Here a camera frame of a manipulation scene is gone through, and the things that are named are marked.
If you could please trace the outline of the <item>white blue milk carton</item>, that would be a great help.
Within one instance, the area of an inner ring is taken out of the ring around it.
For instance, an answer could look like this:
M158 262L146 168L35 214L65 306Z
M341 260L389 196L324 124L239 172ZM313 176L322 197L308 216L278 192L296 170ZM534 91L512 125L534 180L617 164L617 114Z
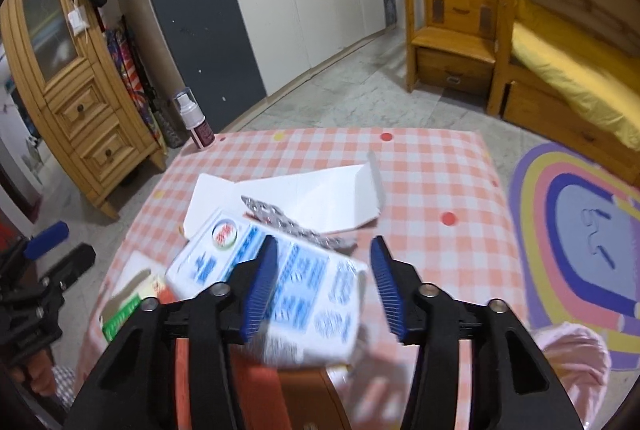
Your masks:
M166 272L179 300L229 278L271 236L278 272L262 321L242 352L276 368L346 366L354 361L368 267L224 210L192 235Z

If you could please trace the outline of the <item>silver pill blister pack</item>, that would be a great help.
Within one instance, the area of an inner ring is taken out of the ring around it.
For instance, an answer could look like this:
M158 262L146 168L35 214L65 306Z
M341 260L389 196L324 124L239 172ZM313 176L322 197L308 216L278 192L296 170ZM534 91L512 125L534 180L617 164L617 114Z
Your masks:
M321 234L313 229L300 226L299 223L290 219L275 205L247 196L242 196L241 200L256 221L277 231L282 231L282 233L294 238L306 240L315 246L341 254L351 255L357 248L356 239Z

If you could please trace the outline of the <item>pink trash bag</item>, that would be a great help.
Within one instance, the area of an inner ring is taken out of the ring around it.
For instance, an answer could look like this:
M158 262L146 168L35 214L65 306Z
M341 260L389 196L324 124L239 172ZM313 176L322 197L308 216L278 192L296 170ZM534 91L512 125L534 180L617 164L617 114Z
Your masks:
M592 329L564 323L530 333L589 429L608 390L612 358L604 339Z

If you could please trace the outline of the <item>green medicine box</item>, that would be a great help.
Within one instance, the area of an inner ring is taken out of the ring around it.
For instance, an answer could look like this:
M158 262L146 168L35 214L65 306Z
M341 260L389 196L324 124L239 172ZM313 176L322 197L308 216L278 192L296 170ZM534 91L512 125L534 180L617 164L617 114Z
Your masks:
M146 298L155 298L160 304L175 301L176 298L163 276L142 269L125 286L106 302L100 314L101 332L107 343L111 343L119 329Z

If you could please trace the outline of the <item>white spray bottle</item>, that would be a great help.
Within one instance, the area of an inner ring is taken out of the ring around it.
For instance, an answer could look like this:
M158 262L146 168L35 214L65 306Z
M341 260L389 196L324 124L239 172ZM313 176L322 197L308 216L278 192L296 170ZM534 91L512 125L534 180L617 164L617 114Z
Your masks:
M212 145L215 140L215 134L189 87L180 90L174 96L174 105L194 145L199 150Z

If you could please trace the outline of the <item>rainbow floor rug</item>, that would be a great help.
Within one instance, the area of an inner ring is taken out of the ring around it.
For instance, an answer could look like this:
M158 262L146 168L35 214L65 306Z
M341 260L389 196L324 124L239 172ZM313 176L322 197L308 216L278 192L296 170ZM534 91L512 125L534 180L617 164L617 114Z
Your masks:
M518 162L509 200L530 326L587 326L614 369L638 368L638 188L545 143Z

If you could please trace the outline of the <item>wooden drawer cabinet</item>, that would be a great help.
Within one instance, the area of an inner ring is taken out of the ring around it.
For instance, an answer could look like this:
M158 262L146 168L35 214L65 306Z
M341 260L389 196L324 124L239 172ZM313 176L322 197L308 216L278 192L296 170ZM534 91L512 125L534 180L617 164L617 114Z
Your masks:
M1 34L29 118L55 160L112 220L114 189L160 143L130 97L89 0L4 0Z

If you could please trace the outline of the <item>pink checkered tablecloth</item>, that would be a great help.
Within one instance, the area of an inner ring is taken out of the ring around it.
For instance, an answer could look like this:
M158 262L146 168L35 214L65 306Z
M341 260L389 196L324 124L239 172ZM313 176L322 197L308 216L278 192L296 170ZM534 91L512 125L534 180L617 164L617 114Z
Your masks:
M358 229L356 259L369 263L380 234L395 259L452 298L501 298L526 320L524 278L508 202L482 136L427 129L298 129L227 133L208 148L187 142L134 219L98 293L76 367L76 390L105 349L99 315L130 255L163 267L186 245L182 224L202 173L228 181L297 174L366 162L374 153L385 194L378 223ZM362 362L337 390L353 429L399 429L416 348L388 331L371 274L362 322Z

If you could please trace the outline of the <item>white flattened cardboard box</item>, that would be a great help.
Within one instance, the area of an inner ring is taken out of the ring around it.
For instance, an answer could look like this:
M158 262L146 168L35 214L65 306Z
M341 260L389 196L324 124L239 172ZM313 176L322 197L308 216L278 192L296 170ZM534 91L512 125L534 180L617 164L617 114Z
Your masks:
M363 164L237 183L202 173L182 223L184 237L192 238L218 210L247 213L243 197L274 205L300 226L319 233L363 227L376 220L385 205L382 176L373 153L367 154Z

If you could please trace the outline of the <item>wooden bed with yellow sheet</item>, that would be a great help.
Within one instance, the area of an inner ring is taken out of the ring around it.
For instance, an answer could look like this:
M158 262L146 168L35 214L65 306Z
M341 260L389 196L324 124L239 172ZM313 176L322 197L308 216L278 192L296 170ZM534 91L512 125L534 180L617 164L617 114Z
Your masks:
M501 116L639 184L639 0L515 0Z

